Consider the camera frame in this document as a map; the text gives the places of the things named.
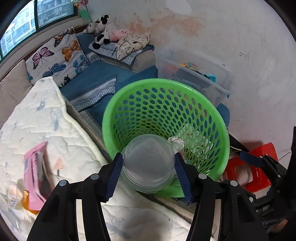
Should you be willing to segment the blue sofa cover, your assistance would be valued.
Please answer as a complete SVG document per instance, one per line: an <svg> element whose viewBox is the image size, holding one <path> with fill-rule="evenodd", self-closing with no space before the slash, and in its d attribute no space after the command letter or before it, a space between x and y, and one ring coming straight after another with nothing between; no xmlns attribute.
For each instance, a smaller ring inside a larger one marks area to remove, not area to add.
<svg viewBox="0 0 296 241"><path fill-rule="evenodd" d="M62 87L62 94L93 129L102 119L112 96L124 86L142 79L159 78L154 51L139 54L132 65L98 55L88 49L93 37L80 33L77 39L90 66Z"/></svg>

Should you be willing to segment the black white cow plush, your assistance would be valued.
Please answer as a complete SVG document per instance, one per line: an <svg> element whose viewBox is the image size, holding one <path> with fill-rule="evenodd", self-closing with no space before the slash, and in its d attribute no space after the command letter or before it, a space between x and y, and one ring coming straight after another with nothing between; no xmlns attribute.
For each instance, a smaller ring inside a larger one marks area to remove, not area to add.
<svg viewBox="0 0 296 241"><path fill-rule="evenodd" d="M85 34L94 35L94 43L92 44L94 49L99 49L101 45L110 43L110 36L106 29L109 20L111 20L109 15L103 15L95 22L89 23L83 31Z"/></svg>

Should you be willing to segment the pink snack wrapper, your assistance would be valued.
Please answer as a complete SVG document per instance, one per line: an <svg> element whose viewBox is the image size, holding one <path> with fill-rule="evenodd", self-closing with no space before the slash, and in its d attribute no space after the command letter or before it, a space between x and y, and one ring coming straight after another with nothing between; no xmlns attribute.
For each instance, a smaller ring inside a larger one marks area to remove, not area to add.
<svg viewBox="0 0 296 241"><path fill-rule="evenodd" d="M24 184L29 193L29 210L40 211L52 192L46 170L47 143L42 142L24 155Z"/></svg>

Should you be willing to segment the red plastic stool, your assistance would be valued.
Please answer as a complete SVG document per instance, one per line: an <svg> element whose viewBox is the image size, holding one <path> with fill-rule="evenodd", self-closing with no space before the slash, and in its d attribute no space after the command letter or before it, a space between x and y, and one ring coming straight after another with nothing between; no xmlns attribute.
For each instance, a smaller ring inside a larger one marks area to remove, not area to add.
<svg viewBox="0 0 296 241"><path fill-rule="evenodd" d="M274 158L274 160L278 161L278 156L273 143L267 143L251 150L250 154L256 157L268 154ZM236 180L244 189L251 193L258 192L271 185L271 182L262 169L248 164L238 156L233 157L228 161L222 177L227 180Z"/></svg>

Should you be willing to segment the crumpled white tissue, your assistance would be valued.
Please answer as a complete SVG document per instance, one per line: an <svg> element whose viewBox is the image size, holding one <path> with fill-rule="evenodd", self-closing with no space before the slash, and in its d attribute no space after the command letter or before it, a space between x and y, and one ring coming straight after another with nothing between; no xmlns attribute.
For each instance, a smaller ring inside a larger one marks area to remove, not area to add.
<svg viewBox="0 0 296 241"><path fill-rule="evenodd" d="M180 152L184 149L185 142L181 138L170 137L168 142L175 152Z"/></svg>

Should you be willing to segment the green plastic mesh basket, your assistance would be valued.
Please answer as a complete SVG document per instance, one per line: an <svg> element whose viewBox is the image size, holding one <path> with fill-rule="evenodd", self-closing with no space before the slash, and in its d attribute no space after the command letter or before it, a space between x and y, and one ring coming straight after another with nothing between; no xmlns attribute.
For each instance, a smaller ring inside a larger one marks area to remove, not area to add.
<svg viewBox="0 0 296 241"><path fill-rule="evenodd" d="M213 180L224 172L230 154L227 128L215 106L193 88L167 79L139 80L116 92L102 132L111 157L141 135L178 138L184 142L184 161Z"/></svg>

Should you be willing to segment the pink plush toy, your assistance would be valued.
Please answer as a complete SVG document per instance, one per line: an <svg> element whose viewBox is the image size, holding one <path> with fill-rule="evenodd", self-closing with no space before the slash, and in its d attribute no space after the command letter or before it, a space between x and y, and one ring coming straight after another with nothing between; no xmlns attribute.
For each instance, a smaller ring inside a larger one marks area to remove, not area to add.
<svg viewBox="0 0 296 241"><path fill-rule="evenodd" d="M129 34L132 34L132 31L128 29L113 30L110 36L110 41L118 42L121 38L126 37Z"/></svg>

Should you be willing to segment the cream spotted cloth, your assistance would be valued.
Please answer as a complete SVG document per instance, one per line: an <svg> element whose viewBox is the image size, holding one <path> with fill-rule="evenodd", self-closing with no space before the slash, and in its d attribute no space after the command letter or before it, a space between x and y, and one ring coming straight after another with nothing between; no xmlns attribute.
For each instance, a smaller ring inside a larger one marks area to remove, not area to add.
<svg viewBox="0 0 296 241"><path fill-rule="evenodd" d="M150 32L131 33L121 38L117 43L116 59L122 60L132 52L145 48L149 44Z"/></svg>

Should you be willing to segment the clear jelly cup with label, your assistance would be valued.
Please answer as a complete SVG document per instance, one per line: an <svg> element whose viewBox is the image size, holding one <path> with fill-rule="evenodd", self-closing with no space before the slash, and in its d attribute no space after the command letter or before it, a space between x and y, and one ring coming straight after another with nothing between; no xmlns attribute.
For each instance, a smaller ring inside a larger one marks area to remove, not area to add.
<svg viewBox="0 0 296 241"><path fill-rule="evenodd" d="M15 208L23 198L23 194L15 182L9 184L6 195L11 208Z"/></svg>

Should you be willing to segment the window with green frame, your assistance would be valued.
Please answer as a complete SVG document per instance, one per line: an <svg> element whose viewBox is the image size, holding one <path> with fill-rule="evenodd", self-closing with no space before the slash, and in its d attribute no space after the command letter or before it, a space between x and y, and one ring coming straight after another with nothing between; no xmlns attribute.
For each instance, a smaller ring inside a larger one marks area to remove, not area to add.
<svg viewBox="0 0 296 241"><path fill-rule="evenodd" d="M70 0L29 1L14 17L1 37L1 60L39 30L77 15Z"/></svg>

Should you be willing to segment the clear plastic dome cup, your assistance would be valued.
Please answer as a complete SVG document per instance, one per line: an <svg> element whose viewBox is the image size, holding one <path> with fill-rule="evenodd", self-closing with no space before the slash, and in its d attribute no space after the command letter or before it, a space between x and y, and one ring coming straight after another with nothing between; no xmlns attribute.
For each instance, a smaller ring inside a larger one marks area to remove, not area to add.
<svg viewBox="0 0 296 241"><path fill-rule="evenodd" d="M121 153L121 178L133 190L156 193L175 178L175 152L163 137L140 135L132 139Z"/></svg>

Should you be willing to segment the blue white patterned mat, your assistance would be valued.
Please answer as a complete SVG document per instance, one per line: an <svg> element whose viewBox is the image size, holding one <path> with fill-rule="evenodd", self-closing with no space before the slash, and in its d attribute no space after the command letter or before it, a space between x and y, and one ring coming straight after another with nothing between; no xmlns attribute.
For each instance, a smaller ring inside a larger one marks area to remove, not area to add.
<svg viewBox="0 0 296 241"><path fill-rule="evenodd" d="M117 53L117 44L116 43L109 43L107 45L101 45L101 47L99 49L94 49L93 48L93 42L89 44L88 49L91 50L92 52L104 56L104 57L109 57L113 60L118 61L117 57L116 57L116 53ZM152 50L154 51L154 45L147 45L146 47L144 47L143 49L131 52L130 54L128 54L127 56L125 56L124 58L122 58L120 61L122 63L125 63L127 65L132 65L133 62L135 61L136 57L147 51L147 50Z"/></svg>

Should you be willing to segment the white quilted blanket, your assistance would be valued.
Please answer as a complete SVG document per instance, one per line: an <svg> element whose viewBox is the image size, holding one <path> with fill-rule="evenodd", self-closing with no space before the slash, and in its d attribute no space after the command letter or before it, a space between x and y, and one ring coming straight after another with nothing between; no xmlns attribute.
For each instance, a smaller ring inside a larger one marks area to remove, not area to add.
<svg viewBox="0 0 296 241"><path fill-rule="evenodd" d="M1 216L17 240L26 240L36 214L21 204L11 208L8 188L24 191L25 154L45 142L46 170L52 186L63 179L83 181L107 163L85 130L66 110L51 77L38 80L1 129ZM190 223L119 181L102 204L112 240L185 240Z"/></svg>

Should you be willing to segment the large butterfly print pillow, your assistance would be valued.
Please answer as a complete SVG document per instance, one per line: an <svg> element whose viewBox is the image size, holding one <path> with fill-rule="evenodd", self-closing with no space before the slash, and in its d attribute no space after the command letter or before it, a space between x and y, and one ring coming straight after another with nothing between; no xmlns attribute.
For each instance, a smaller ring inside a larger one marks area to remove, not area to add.
<svg viewBox="0 0 296 241"><path fill-rule="evenodd" d="M59 88L90 66L74 28L68 28L42 45L26 61L31 84L44 77L53 77Z"/></svg>

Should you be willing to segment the orange gold foil wrapper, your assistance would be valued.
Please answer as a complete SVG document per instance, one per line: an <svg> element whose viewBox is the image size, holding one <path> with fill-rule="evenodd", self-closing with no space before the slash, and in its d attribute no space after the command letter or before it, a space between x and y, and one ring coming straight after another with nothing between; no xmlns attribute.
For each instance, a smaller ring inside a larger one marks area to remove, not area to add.
<svg viewBox="0 0 296 241"><path fill-rule="evenodd" d="M27 192L27 190L24 190L23 191L23 197L22 197L22 200L21 200L21 206L29 211L30 213L33 213L33 214L38 214L39 211L38 210L31 210L29 209L29 192Z"/></svg>

